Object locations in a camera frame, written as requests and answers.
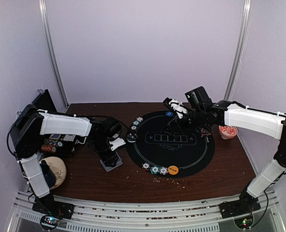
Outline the blue playing card deck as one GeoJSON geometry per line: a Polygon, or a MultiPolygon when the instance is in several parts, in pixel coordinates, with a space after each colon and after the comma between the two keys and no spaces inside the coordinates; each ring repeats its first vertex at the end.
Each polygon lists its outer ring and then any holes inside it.
{"type": "Polygon", "coordinates": [[[100,160],[100,163],[106,172],[110,172],[123,164],[122,158],[118,152],[116,152],[115,155],[106,162],[100,160]]]}

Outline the clear acrylic dealer button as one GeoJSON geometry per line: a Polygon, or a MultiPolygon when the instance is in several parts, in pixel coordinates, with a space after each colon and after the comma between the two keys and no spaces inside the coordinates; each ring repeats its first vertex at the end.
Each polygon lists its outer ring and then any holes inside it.
{"type": "Polygon", "coordinates": [[[135,133],[129,133],[126,136],[126,139],[129,143],[135,143],[138,140],[138,136],[135,133]]]}

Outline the red triangular all-in marker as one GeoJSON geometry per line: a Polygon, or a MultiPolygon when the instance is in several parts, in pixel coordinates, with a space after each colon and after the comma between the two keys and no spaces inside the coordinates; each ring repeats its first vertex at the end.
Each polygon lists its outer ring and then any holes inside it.
{"type": "Polygon", "coordinates": [[[211,131],[208,131],[208,130],[205,129],[205,128],[202,128],[202,129],[201,129],[201,136],[202,136],[202,137],[203,137],[203,136],[210,136],[210,135],[212,135],[211,131]]]}

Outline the blue cream 10 chip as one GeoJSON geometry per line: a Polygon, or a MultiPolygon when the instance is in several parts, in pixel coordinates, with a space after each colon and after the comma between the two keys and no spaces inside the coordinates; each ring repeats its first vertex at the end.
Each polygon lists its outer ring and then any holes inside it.
{"type": "Polygon", "coordinates": [[[161,167],[159,169],[159,174],[166,175],[168,173],[168,169],[166,167],[161,167]]]}
{"type": "Polygon", "coordinates": [[[141,123],[143,121],[143,118],[142,117],[137,117],[136,120],[141,123]]]}

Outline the blue green 50 chip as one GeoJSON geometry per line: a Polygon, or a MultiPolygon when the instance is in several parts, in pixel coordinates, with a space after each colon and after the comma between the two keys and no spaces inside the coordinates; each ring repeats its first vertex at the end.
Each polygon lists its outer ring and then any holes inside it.
{"type": "Polygon", "coordinates": [[[134,121],[134,122],[133,122],[133,125],[134,125],[134,126],[138,126],[139,124],[140,124],[140,123],[139,123],[138,121],[134,121]]]}
{"type": "Polygon", "coordinates": [[[159,167],[157,167],[157,166],[152,166],[152,167],[150,168],[150,173],[151,173],[151,174],[158,174],[159,171],[160,171],[160,169],[159,169],[159,167]]]}

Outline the yellow big blind button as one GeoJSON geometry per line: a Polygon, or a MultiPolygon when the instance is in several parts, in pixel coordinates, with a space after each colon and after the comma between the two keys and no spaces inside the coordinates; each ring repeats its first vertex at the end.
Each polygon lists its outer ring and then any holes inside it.
{"type": "Polygon", "coordinates": [[[179,173],[179,168],[175,165],[171,165],[168,167],[168,173],[170,175],[177,175],[179,173]]]}

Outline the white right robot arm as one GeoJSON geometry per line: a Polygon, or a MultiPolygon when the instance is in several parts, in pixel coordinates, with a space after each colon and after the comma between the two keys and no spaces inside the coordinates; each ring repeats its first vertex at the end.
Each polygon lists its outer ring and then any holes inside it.
{"type": "Polygon", "coordinates": [[[204,87],[186,92],[185,97],[188,107],[177,99],[164,99],[164,106],[174,114],[164,127],[165,133],[177,137],[187,129],[229,126],[241,129],[242,134],[254,136],[253,143],[263,146],[256,151],[263,155],[261,161],[267,164],[261,165],[261,171],[236,202],[238,212],[247,213],[255,205],[254,198],[286,172],[286,113],[255,109],[237,101],[213,102],[204,87]]]}

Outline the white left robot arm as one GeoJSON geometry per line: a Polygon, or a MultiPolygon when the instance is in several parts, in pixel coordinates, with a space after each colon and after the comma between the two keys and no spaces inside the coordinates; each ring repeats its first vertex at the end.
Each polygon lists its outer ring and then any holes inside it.
{"type": "Polygon", "coordinates": [[[28,104],[20,113],[9,131],[15,151],[13,155],[21,164],[38,205],[48,215],[54,214],[58,205],[49,198],[50,189],[37,157],[45,135],[60,134],[84,137],[105,166],[115,167],[118,162],[117,148],[126,144],[119,136],[121,123],[112,117],[104,121],[95,116],[53,113],[28,104]]]}

